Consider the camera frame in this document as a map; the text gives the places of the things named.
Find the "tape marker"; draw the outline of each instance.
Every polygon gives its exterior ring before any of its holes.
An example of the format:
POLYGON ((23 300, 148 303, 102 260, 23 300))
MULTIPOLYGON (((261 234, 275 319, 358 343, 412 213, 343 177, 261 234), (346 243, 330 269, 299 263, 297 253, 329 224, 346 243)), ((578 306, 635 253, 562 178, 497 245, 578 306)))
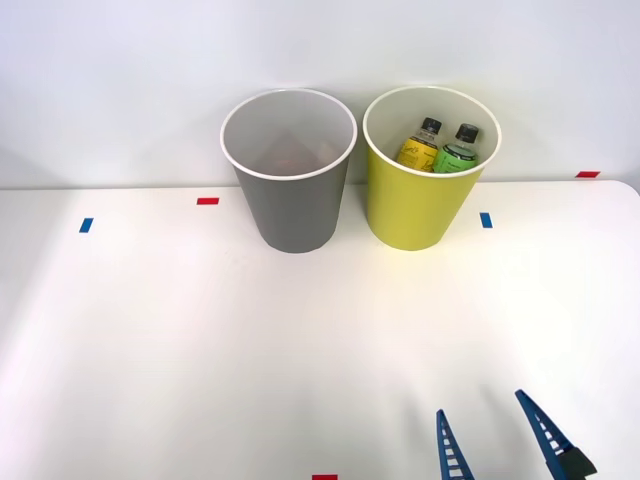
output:
POLYGON ((89 233, 89 229, 91 228, 92 223, 93 218, 85 218, 82 221, 82 225, 80 225, 80 233, 89 233))
POLYGON ((578 172, 578 175, 576 175, 576 178, 596 178, 598 175, 600 175, 600 172, 582 171, 582 172, 578 172))
POLYGON ((196 202, 197 205, 217 205, 220 199, 218 197, 200 197, 196 202))
POLYGON ((493 223, 491 223, 491 215, 486 212, 480 213, 480 221, 482 222, 482 228, 493 228, 493 223))

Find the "red tape marker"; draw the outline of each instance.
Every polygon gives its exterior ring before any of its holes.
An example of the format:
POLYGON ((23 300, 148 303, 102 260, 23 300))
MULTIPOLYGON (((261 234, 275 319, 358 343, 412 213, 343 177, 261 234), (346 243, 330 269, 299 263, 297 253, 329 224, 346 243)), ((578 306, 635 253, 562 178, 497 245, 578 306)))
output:
POLYGON ((600 172, 582 171, 582 172, 578 172, 578 175, 576 175, 576 178, 596 178, 598 175, 600 175, 600 172))
POLYGON ((218 197, 200 197, 196 202, 197 205, 217 205, 220 199, 218 197))

